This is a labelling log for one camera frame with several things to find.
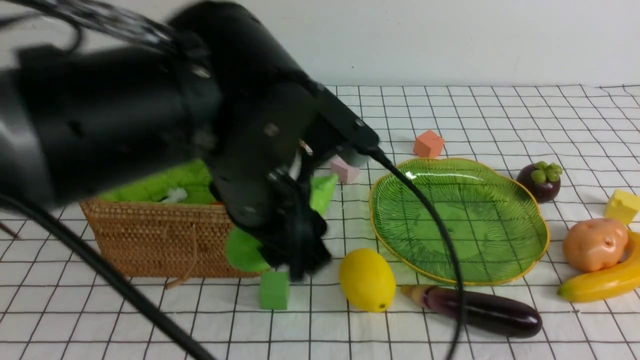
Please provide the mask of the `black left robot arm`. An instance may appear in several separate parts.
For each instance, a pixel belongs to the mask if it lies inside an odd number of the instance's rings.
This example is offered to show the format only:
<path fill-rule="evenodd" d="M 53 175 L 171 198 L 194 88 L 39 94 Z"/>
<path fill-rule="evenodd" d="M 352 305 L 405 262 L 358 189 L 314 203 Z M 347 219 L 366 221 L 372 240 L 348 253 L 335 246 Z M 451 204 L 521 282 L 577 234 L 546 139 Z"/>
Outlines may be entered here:
<path fill-rule="evenodd" d="M 58 208 L 199 159 L 231 221 L 293 280 L 329 262 L 313 171 L 379 137 L 311 79 L 254 14 L 201 0 L 158 23 L 95 0 L 19 5 L 126 41 L 21 48 L 1 71 L 1 188 Z"/>

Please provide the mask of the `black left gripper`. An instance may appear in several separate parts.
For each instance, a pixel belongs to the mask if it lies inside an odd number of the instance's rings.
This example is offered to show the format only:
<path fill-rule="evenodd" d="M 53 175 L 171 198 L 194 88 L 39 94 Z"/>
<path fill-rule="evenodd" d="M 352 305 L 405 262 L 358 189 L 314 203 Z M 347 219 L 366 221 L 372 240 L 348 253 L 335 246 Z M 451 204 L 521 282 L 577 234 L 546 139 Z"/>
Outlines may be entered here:
<path fill-rule="evenodd" d="M 221 88 L 212 125 L 218 141 L 204 157 L 214 195 L 233 223 L 259 240 L 270 267 L 288 267 L 292 282 L 315 275 L 332 255 L 323 241 L 327 222 L 310 206 L 316 168 L 304 167 L 313 152 L 302 137 L 327 88 L 238 3 L 201 0 L 169 25 L 203 41 Z"/>

